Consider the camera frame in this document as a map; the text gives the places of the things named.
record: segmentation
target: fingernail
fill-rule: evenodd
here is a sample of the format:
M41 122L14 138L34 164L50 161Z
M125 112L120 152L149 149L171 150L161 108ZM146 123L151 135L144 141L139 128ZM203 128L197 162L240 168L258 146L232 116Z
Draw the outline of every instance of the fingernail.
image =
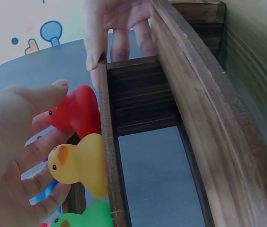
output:
M66 86L68 86L68 82L65 79L59 79L59 80L56 80L53 83L53 85L58 85L58 86L66 87Z
M95 60L92 55L88 54L86 57L86 69L91 71L95 67Z

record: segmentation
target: blue object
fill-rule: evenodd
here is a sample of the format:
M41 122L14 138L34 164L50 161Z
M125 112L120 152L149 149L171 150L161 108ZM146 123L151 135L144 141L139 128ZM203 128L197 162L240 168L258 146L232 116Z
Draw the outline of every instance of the blue object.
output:
M52 46L58 46L62 36L62 25L55 20L48 21L41 26L40 36L45 41L50 42Z
M39 195L34 197L34 202L39 202L40 200L45 199L50 193L52 193L54 187L58 184L58 181L53 180L53 182ZM57 210L58 213L62 213L62 208L59 207Z
M19 43L19 40L18 38L14 37L11 39L11 43L14 44L14 45L17 45Z

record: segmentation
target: rubber duck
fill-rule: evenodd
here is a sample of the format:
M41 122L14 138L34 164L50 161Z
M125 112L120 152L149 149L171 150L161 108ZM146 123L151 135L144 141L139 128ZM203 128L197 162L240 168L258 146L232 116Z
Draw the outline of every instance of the rubber duck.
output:
M78 145L61 144L48 156L48 168L61 183L81 182L92 196L102 199L108 195L103 139L92 133Z
M49 227L113 227L109 203L93 202L81 215L61 214L49 224Z
M49 123L58 128L72 127L80 139L100 132L97 97L88 85L81 85L46 113Z

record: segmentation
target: green rubber duck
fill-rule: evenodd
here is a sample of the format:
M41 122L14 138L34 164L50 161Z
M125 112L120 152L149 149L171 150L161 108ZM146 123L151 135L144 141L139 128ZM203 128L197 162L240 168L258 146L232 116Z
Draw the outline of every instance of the green rubber duck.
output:
M109 203L96 201L80 214L59 215L49 227L113 227Z

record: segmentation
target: wall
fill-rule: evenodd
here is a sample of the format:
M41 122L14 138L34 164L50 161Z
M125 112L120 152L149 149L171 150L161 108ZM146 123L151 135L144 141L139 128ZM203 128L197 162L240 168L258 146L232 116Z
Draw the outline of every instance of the wall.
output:
M81 0L0 0L0 65L82 39L81 3ZM52 37L57 37L55 42L50 42Z
M219 61L253 113L267 145L267 1L224 0Z

